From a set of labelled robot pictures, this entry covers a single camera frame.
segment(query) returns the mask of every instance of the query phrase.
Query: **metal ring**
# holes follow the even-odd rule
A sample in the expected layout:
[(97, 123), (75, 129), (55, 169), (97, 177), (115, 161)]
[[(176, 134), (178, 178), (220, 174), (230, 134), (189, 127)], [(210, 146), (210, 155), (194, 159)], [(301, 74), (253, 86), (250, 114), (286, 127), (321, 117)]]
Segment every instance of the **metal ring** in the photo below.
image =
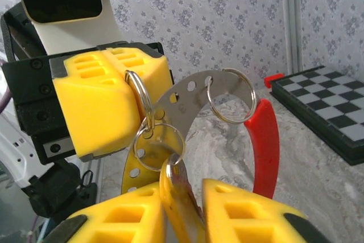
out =
[(207, 84), (207, 97), (208, 97), (208, 100), (210, 102), (211, 110), (215, 114), (215, 116), (218, 117), (221, 121), (228, 122), (228, 123), (233, 123), (235, 125), (240, 124), (240, 123), (244, 123), (244, 122), (246, 122), (247, 120), (249, 120), (254, 115), (254, 112), (257, 109), (257, 105), (258, 105), (258, 100), (257, 100), (257, 96), (255, 94), (255, 90), (253, 88), (253, 85), (251, 84), (251, 82), (249, 81), (249, 79), (243, 73), (241, 73), (240, 71), (238, 71), (236, 69), (233, 69), (233, 68), (225, 68), (225, 69), (223, 69), (223, 71), (231, 72), (231, 73), (239, 76), (240, 79), (242, 79), (248, 85), (248, 87), (250, 88), (252, 106), (251, 106), (251, 108), (250, 108), (247, 116), (244, 119), (242, 119), (242, 120), (237, 120), (236, 121), (236, 120), (230, 120), (230, 119), (226, 118), (224, 115), (222, 115), (216, 109), (215, 104), (212, 102), (212, 98), (211, 98), (211, 84), (213, 82), (213, 79), (211, 77), (209, 79), (208, 84)]
[[(175, 128), (173, 125), (170, 125), (168, 123), (156, 123), (155, 126), (167, 126), (167, 127), (170, 127), (171, 129), (173, 129), (177, 133), (178, 137), (181, 139), (181, 143), (182, 143), (182, 153), (180, 154), (179, 159), (175, 162), (175, 165), (178, 164), (183, 159), (183, 156), (184, 156), (185, 151), (186, 151), (186, 144), (184, 142), (184, 138), (183, 138), (181, 132), (179, 132), (178, 129)], [(156, 171), (156, 172), (160, 172), (161, 168), (155, 168), (155, 167), (152, 167), (152, 166), (149, 166), (149, 165), (143, 163), (142, 160), (140, 159), (140, 157), (138, 156), (138, 153), (137, 153), (137, 151), (138, 151), (137, 150), (138, 139), (140, 138), (140, 136), (145, 131), (147, 131), (147, 128), (146, 127), (143, 127), (142, 129), (139, 129), (139, 131), (135, 135), (135, 138), (133, 139), (133, 142), (132, 142), (132, 144), (131, 144), (130, 147), (133, 148), (133, 150), (134, 150), (134, 156), (136, 157), (136, 159), (138, 160), (138, 162), (142, 166), (144, 166), (146, 169), (149, 169), (149, 170), (152, 170), (152, 171)]]
[(148, 91), (144, 86), (142, 79), (140, 79), (139, 75), (134, 71), (125, 71), (125, 82), (129, 84), (129, 80), (133, 81), (133, 84), (138, 92), (140, 99), (142, 100), (142, 105), (146, 112), (146, 120), (147, 120), (147, 130), (150, 131), (154, 129), (155, 120), (154, 120), (154, 109), (153, 104), (150, 100)]

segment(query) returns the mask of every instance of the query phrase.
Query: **red clip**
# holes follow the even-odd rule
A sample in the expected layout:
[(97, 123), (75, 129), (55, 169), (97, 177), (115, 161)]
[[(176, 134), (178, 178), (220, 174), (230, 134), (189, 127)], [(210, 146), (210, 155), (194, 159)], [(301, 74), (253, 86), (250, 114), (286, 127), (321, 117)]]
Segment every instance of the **red clip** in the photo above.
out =
[(271, 199), (279, 168), (279, 133), (272, 104), (260, 99), (254, 115), (244, 124), (254, 150), (253, 192)]
[(282, 78), (282, 77), (284, 77), (283, 73), (278, 73), (278, 74), (275, 74), (275, 75), (272, 75), (272, 76), (265, 77), (264, 78), (264, 85), (267, 88), (271, 88), (272, 87), (271, 81), (277, 80), (277, 79)]

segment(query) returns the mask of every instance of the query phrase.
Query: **screw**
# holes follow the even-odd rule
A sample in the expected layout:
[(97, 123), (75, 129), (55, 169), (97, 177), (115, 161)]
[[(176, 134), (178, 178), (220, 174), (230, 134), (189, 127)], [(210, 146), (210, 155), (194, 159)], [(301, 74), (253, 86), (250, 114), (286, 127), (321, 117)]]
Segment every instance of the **screw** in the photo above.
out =
[(30, 63), (30, 66), (32, 66), (33, 69), (41, 69), (41, 68), (43, 68), (43, 62), (39, 59), (34, 59)]
[(51, 92), (51, 88), (49, 87), (49, 85), (41, 85), (39, 87), (39, 91), (41, 92), (41, 94), (49, 94)]
[(36, 117), (39, 121), (45, 121), (46, 119), (48, 119), (48, 114), (45, 111), (40, 111), (37, 113)]
[(61, 150), (61, 146), (58, 143), (55, 143), (54, 145), (51, 145), (51, 152), (57, 153)]

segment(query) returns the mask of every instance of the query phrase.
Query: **chess board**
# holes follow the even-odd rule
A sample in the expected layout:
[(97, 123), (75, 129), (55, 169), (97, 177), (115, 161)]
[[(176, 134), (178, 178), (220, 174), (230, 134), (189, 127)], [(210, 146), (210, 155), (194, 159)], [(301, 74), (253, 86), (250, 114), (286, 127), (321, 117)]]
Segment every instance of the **chess board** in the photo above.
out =
[(318, 67), (271, 84), (271, 94), (344, 160), (364, 162), (364, 83)]

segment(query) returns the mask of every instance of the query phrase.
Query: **floral wallpaper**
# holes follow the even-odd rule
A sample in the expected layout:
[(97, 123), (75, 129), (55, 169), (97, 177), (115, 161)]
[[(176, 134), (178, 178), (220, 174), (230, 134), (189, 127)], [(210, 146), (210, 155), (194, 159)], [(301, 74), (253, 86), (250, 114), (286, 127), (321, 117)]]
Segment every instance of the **floral wallpaper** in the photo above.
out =
[[(4, 12), (19, 0), (0, 0)], [(233, 67), (251, 81), (287, 73), (283, 0), (111, 0), (125, 40), (162, 42), (179, 80)]]
[(364, 80), (363, 0), (301, 0), (303, 67), (327, 65)]

